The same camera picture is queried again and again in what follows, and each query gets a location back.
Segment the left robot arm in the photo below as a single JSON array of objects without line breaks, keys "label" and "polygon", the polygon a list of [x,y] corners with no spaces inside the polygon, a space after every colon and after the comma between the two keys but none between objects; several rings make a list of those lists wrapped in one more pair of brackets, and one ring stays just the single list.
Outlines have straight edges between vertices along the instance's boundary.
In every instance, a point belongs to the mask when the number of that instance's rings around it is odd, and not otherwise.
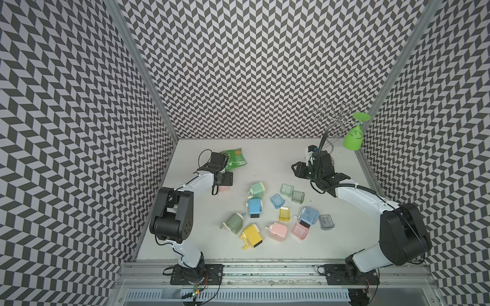
[{"label": "left robot arm", "polygon": [[184,269],[198,270],[204,266],[202,252],[185,242],[193,228],[194,199],[206,191],[216,196],[220,187],[233,185],[233,173],[226,171],[227,164],[226,154],[211,152],[190,181],[158,191],[149,230],[159,246],[171,246],[178,265]]}]

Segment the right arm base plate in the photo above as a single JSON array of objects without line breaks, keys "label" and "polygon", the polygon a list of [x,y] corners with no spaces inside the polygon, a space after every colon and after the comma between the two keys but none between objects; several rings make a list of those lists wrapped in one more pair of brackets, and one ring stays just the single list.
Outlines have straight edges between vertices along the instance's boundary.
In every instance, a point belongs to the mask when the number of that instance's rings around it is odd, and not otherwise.
[{"label": "right arm base plate", "polygon": [[328,285],[379,285],[379,273],[376,270],[361,272],[354,265],[326,264],[323,265],[324,275]]}]

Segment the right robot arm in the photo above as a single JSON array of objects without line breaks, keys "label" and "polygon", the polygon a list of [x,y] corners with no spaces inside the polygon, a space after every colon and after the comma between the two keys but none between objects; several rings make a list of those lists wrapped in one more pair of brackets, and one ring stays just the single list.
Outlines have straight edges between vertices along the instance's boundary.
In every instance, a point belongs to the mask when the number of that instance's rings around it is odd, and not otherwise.
[{"label": "right robot arm", "polygon": [[291,169],[296,177],[309,180],[316,192],[352,204],[379,225],[378,242],[345,259],[345,275],[351,283],[385,266],[402,266],[417,258],[424,261],[432,249],[430,235],[416,205],[386,200],[348,175],[335,171],[329,153],[310,146],[307,162],[297,162]]}]

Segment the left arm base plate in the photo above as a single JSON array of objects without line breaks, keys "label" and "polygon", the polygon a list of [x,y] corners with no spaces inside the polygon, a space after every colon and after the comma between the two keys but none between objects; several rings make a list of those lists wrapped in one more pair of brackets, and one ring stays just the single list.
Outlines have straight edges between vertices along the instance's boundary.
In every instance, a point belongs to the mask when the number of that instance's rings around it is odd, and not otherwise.
[{"label": "left arm base plate", "polygon": [[190,285],[204,284],[220,285],[223,278],[224,265],[222,264],[205,264],[200,265],[195,269],[184,268],[180,265],[175,265],[170,275],[170,283],[172,285]]}]

